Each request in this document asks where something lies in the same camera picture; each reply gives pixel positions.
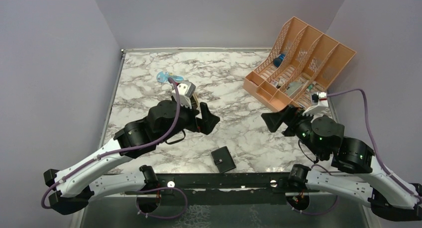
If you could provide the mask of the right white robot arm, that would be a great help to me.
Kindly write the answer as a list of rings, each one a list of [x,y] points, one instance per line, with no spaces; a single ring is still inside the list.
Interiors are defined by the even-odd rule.
[[[362,179],[362,182],[351,181],[295,164],[287,178],[292,191],[322,190],[348,197],[369,207],[373,214],[385,220],[421,221],[421,184],[404,182],[401,187],[382,169],[370,146],[359,139],[344,136],[344,125],[326,115],[314,118],[293,105],[287,105],[279,112],[263,113],[261,117],[270,132],[276,132],[285,124],[287,128],[282,132],[283,136],[297,137],[318,161],[331,159],[332,167]]]

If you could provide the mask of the gold oval tray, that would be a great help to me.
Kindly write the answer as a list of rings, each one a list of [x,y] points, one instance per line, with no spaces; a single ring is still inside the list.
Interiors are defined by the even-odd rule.
[[[198,97],[197,97],[196,93],[192,94],[190,101],[191,101],[192,109],[196,110],[199,106],[199,101],[198,101]]]

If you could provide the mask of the black card holder wallet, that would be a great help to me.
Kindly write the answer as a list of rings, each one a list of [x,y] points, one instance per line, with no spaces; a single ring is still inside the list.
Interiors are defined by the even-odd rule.
[[[212,151],[211,156],[220,174],[223,174],[236,168],[234,160],[227,146]]]

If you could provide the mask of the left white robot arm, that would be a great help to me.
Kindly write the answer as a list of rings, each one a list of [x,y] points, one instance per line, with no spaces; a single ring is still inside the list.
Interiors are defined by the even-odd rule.
[[[160,101],[147,116],[130,122],[119,130],[102,148],[79,163],[63,169],[48,169],[44,182],[49,187],[41,205],[62,215],[73,214],[95,199],[128,191],[153,192],[158,180],[151,166],[117,175],[107,175],[111,169],[156,149],[179,132],[189,130],[210,134],[220,118],[208,105],[200,109],[185,108],[176,101]]]

